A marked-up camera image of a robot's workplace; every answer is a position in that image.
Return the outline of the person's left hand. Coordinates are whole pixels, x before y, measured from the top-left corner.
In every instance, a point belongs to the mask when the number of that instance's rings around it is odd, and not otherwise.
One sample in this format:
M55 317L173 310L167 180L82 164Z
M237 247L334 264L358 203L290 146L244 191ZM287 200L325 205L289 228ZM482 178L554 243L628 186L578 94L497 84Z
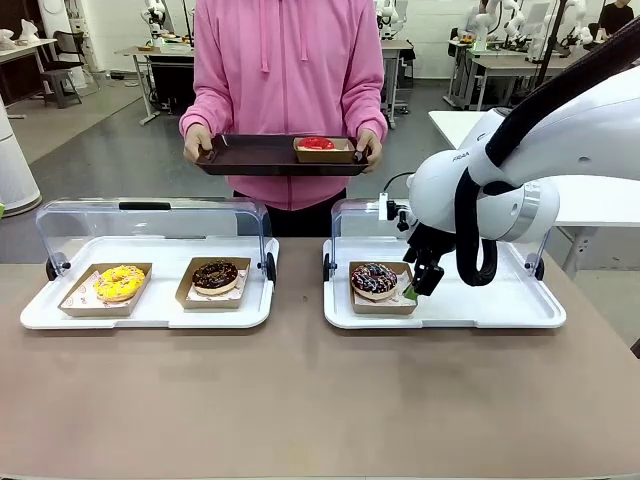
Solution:
M373 130L361 128L357 137L356 151L366 157L367 167L363 172L370 173L376 169L382 158L382 143Z

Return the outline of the person's right hand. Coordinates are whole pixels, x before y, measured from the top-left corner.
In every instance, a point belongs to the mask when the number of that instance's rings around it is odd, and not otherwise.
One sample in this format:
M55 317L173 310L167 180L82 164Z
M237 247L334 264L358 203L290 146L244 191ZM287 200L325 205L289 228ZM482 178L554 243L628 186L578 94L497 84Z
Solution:
M213 150L212 135L209 129L194 123L184 134L184 157L191 163L197 163L202 156L208 156Z

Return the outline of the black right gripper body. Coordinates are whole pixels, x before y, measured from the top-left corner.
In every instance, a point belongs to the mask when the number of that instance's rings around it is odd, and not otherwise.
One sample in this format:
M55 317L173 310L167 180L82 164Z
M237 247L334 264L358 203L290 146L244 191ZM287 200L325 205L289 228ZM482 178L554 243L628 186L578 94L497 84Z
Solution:
M438 230L418 222L407 239L408 249L404 261L416 265L438 265L443 255L455 250L453 233Z

